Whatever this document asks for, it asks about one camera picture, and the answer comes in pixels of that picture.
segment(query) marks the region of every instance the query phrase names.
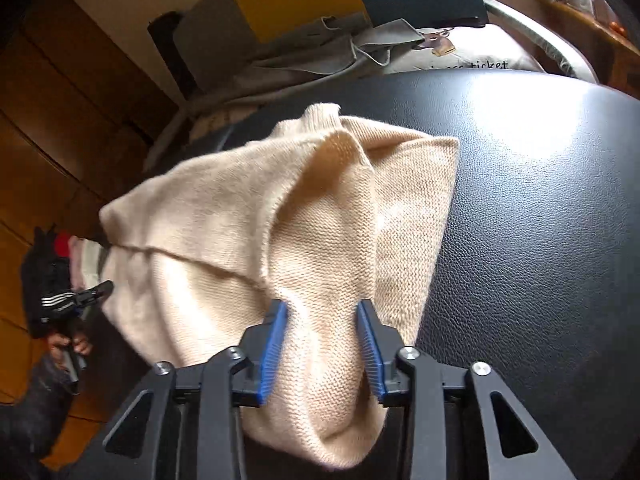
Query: wooden floor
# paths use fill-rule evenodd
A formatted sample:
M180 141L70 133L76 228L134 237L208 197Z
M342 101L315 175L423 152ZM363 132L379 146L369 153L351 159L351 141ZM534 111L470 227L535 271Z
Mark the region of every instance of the wooden floor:
M0 402L24 393L44 352L18 274L34 227L95 234L175 109L73 0L37 0L0 53ZM76 397L47 465L75 460L108 415Z

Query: silver bolt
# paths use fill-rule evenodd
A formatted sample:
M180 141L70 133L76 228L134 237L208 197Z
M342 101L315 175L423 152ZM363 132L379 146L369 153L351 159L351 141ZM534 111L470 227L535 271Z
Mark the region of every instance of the silver bolt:
M160 361L154 364L154 372L156 375L167 375L173 369L174 366L168 361Z
M489 375L491 373L491 367L487 363L478 361L471 365L471 369L480 376Z
M404 346L400 349L398 353L400 354L401 358L407 359L409 361L413 361L414 359L417 359L418 356L420 355L420 351L417 348L414 348L412 346Z
M229 348L226 349L226 351L229 352L229 355L234 360L242 359L244 357L244 353L242 353L242 350L240 349L239 346L230 346Z

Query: gray garment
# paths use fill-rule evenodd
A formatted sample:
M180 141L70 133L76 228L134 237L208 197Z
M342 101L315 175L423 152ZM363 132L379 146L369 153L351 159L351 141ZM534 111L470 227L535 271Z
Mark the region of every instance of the gray garment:
M423 36L405 20L367 26L361 13L321 18L260 47L252 61L205 95L191 98L162 131L145 161L152 168L189 118L230 104L262 105L338 78L380 73Z

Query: chair armrest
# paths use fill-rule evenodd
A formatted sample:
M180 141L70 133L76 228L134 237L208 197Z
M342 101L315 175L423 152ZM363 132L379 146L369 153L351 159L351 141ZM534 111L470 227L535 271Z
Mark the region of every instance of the chair armrest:
M543 27L523 13L496 0L484 0L486 10L502 18L508 25L524 34L553 59L569 77L598 84L598 77L589 61L567 40Z

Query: folded sweater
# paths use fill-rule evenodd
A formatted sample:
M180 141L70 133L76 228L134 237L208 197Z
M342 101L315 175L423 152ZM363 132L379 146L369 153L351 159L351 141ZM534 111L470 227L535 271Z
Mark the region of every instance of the folded sweater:
M204 362L289 305L273 393L252 438L331 468L358 464L385 410L354 325L371 298L414 342L455 181L458 141L310 106L242 148L187 160L100 212L113 244L104 311L149 362Z

